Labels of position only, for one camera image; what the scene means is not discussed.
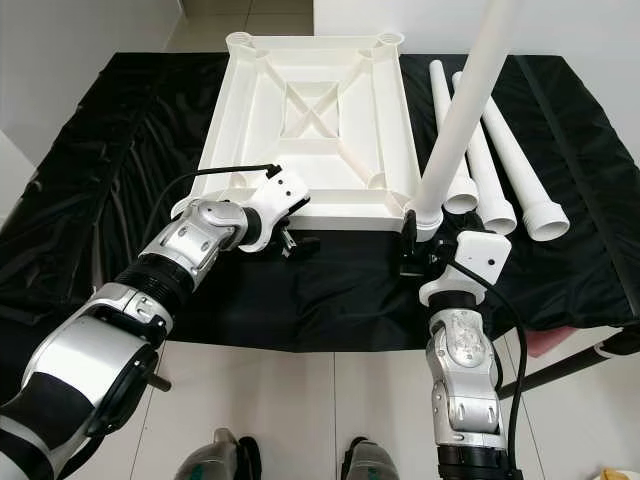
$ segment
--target pink object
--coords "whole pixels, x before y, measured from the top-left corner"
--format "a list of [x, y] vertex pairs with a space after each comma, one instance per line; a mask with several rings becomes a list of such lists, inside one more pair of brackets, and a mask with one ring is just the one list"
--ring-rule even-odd
[[554, 328], [553, 330], [545, 330], [544, 332], [526, 332], [529, 355], [538, 358], [540, 355], [547, 353], [552, 348], [561, 344], [576, 330], [577, 328], [573, 327], [560, 327]]

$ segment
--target black tablecloth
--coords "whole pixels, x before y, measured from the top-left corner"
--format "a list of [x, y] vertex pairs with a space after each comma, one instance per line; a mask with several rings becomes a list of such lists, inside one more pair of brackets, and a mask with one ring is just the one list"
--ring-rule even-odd
[[[434, 58], [400, 59], [421, 168], [436, 137], [427, 73]], [[465, 59], [437, 58], [447, 76]], [[39, 341], [128, 264], [154, 199], [197, 167], [227, 61], [120, 53], [84, 96], [0, 233], [0, 388], [13, 389]], [[498, 288], [533, 329], [635, 322], [640, 174], [604, 112], [553, 56], [510, 57], [494, 98], [571, 220], [552, 242], [531, 241], [521, 225], [509, 235]], [[165, 211], [188, 187], [167, 198]], [[397, 275], [399, 236], [313, 234], [321, 250], [302, 262], [221, 257], [171, 338], [292, 351], [422, 348], [419, 284]], [[489, 298], [483, 308], [494, 336], [509, 327], [498, 303]]]

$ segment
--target white plastic table frame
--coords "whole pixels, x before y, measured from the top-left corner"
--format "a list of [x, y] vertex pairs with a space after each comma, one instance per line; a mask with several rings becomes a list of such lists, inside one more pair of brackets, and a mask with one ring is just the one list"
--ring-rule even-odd
[[[300, 175], [311, 202], [291, 228], [402, 228], [420, 172], [395, 33], [227, 37], [230, 59], [199, 168], [274, 163]], [[188, 197], [241, 202], [260, 172], [196, 178]]]

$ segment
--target floor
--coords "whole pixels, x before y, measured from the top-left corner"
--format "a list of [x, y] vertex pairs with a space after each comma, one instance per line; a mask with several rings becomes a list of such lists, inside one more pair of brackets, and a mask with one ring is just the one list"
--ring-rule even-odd
[[[234, 31], [312, 34], [310, 0], [183, 0], [170, 51], [222, 51]], [[609, 336], [583, 330], [539, 359], [542, 368]], [[514, 378], [513, 332], [496, 342]], [[338, 478], [357, 435], [386, 447], [403, 479], [438, 478], [424, 352], [310, 353], [167, 342], [160, 373], [168, 393], [148, 390], [124, 429], [74, 480], [172, 478], [218, 426], [257, 438], [266, 480]], [[527, 392], [518, 461], [527, 480], [590, 480], [603, 466], [640, 470], [640, 355], [616, 358]], [[508, 415], [510, 402], [503, 402]]]

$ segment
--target white plastic pipe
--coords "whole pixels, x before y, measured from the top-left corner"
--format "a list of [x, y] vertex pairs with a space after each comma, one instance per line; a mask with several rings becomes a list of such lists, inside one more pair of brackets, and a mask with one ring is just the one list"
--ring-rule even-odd
[[408, 206], [416, 212], [418, 241], [429, 240], [442, 223], [441, 206], [507, 57], [522, 1], [490, 0], [487, 6], [460, 87], [422, 174], [418, 194]]
[[[462, 72], [453, 75], [453, 88], [458, 89]], [[496, 167], [491, 158], [487, 139], [484, 137], [480, 123], [471, 135], [469, 146], [467, 147], [467, 158], [473, 180], [478, 187], [478, 210], [477, 213], [482, 219], [482, 223], [487, 230], [508, 235], [513, 232], [518, 224], [513, 206], [504, 198], [502, 185], [496, 172]]]
[[569, 230], [569, 219], [562, 207], [549, 198], [491, 97], [482, 118], [522, 207], [522, 222], [529, 236], [537, 242], [546, 242], [564, 235]]
[[[429, 77], [431, 78], [431, 93], [433, 95], [433, 109], [436, 113], [436, 125], [438, 132], [442, 130], [444, 120], [451, 105], [451, 96], [449, 95], [449, 87], [447, 86], [447, 78], [444, 75], [444, 68], [440, 60], [434, 60], [429, 64]], [[462, 158], [458, 160], [458, 170], [449, 190], [447, 190], [444, 208], [451, 213], [470, 212], [478, 206], [478, 189], [476, 184], [469, 176], [467, 168], [467, 160]]]

